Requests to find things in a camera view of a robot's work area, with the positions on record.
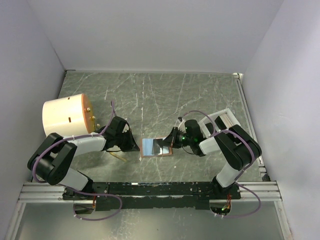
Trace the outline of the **black credit card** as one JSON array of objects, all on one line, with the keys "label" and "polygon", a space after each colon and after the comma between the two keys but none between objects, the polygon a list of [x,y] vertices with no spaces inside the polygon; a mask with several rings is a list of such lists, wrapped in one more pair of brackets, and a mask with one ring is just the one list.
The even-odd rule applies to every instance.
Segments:
[{"label": "black credit card", "polygon": [[152,154],[165,155],[169,153],[169,149],[162,144],[162,139],[153,139]]}]

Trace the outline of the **brown leather card holder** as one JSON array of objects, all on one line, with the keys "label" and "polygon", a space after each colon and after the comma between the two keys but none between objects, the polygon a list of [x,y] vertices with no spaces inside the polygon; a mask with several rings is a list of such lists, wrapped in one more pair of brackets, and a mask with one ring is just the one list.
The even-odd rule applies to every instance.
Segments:
[{"label": "brown leather card holder", "polygon": [[143,138],[140,143],[140,155],[142,158],[165,157],[173,154],[171,147],[159,145],[164,137]]}]

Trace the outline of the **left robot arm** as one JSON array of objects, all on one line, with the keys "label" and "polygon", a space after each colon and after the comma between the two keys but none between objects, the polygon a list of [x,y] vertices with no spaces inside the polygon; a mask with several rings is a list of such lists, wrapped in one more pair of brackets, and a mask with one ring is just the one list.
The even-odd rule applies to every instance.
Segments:
[{"label": "left robot arm", "polygon": [[94,193],[93,180],[71,168],[74,157],[108,152],[114,147],[124,153],[140,151],[128,121],[119,116],[114,116],[106,126],[92,133],[69,137],[56,132],[49,134],[29,159],[27,168],[36,182],[63,185],[86,200]]}]

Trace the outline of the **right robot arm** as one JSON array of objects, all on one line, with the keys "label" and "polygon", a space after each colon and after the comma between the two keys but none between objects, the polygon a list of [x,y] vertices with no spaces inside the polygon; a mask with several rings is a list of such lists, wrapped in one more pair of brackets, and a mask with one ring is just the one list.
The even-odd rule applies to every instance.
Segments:
[{"label": "right robot arm", "polygon": [[192,154],[204,157],[220,150],[226,159],[222,170],[212,180],[212,193],[218,199],[229,194],[237,179],[262,155],[258,143],[238,124],[215,131],[214,124],[199,123],[195,119],[181,122],[169,135],[160,138],[161,147],[180,149],[190,147]]}]

